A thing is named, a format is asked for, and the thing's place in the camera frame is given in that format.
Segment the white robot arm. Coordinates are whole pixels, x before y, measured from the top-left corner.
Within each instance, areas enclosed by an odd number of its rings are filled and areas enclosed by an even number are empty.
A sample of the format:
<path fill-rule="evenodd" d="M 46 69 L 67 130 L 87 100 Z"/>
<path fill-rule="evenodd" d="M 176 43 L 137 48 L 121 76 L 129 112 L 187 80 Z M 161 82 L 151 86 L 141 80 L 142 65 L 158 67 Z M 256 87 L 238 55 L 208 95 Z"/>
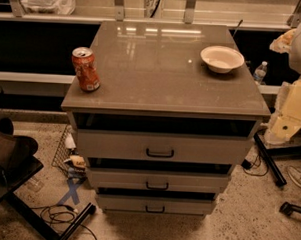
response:
<path fill-rule="evenodd" d="M 275 100 L 275 111 L 267 124 L 265 140 L 280 145 L 301 128 L 301 23 L 273 40 L 270 49 L 288 53 L 289 67 L 300 75 L 293 83 L 283 82 Z"/>

